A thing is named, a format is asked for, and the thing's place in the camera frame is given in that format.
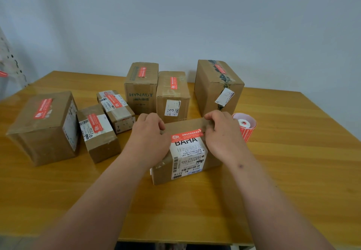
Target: forearm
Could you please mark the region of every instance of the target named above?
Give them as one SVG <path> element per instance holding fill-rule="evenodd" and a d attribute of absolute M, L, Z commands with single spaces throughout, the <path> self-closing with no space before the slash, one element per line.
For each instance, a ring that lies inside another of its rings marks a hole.
<path fill-rule="evenodd" d="M 143 174 L 123 152 L 34 249 L 113 249 Z"/>
<path fill-rule="evenodd" d="M 265 249 L 334 249 L 273 183 L 250 153 L 232 167 L 255 246 Z"/>

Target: white pegboard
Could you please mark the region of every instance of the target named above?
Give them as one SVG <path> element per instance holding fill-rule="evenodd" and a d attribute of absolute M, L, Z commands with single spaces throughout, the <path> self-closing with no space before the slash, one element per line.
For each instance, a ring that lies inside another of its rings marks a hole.
<path fill-rule="evenodd" d="M 2 29 L 0 28 L 0 71 L 4 72 L 8 77 L 14 78 L 21 88 L 29 85 L 26 80 L 24 70 L 15 57 L 9 42 L 7 41 Z"/>

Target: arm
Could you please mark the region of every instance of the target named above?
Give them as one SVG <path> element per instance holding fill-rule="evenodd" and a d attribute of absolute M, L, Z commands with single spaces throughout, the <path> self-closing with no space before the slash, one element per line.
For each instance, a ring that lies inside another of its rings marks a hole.
<path fill-rule="evenodd" d="M 169 150 L 170 135 L 160 129 L 158 115 L 141 114 L 122 153 L 33 248 L 114 249 L 135 189 Z"/>
<path fill-rule="evenodd" d="M 220 111 L 204 117 L 214 120 L 214 129 L 206 130 L 206 143 L 237 183 L 257 250 L 334 249 L 273 183 L 247 148 L 238 121 Z"/>

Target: red sticker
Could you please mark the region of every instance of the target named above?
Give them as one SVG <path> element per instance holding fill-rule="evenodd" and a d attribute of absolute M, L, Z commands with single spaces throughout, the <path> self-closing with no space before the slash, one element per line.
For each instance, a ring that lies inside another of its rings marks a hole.
<path fill-rule="evenodd" d="M 170 77 L 170 88 L 173 90 L 178 89 L 176 77 Z"/>
<path fill-rule="evenodd" d="M 145 77 L 146 76 L 147 68 L 145 66 L 141 67 L 138 72 L 138 77 Z"/>
<path fill-rule="evenodd" d="M 189 140 L 189 139 L 197 138 L 197 137 L 201 137 L 201 136 L 203 136 L 203 132 L 201 129 L 184 132 L 184 133 L 179 133 L 179 134 L 172 135 L 172 143 L 180 142 L 181 140 Z"/>
<path fill-rule="evenodd" d="M 100 124 L 98 116 L 96 114 L 93 113 L 88 115 L 88 120 L 91 127 L 93 128 L 94 133 L 98 133 L 103 130 L 103 127 Z"/>
<path fill-rule="evenodd" d="M 51 105 L 52 100 L 53 99 L 51 98 L 51 99 L 43 99 L 41 101 L 39 108 L 34 115 L 34 119 L 44 119 L 45 118 L 47 112 L 49 111 L 49 107 Z"/>
<path fill-rule="evenodd" d="M 217 69 L 218 69 L 221 73 L 223 73 L 223 74 L 226 73 L 222 66 L 220 66 L 220 65 L 215 65 L 215 67 L 217 67 Z"/>
<path fill-rule="evenodd" d="M 0 71 L 0 77 L 4 77 L 6 78 L 8 76 L 8 74 L 4 71 Z"/>
<path fill-rule="evenodd" d="M 108 98 L 108 100 L 113 104 L 115 108 L 122 107 L 123 105 L 118 101 L 118 99 L 113 95 L 109 94 L 108 92 L 104 92 L 104 95 Z"/>

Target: white wall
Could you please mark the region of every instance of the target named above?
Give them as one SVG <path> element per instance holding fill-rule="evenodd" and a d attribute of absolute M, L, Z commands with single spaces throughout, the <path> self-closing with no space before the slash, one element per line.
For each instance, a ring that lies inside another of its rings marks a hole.
<path fill-rule="evenodd" d="M 219 59 L 248 87 L 303 92 L 361 139 L 359 2 L 0 0 L 0 24 L 33 80 L 150 61 L 192 81 L 198 59 Z"/>

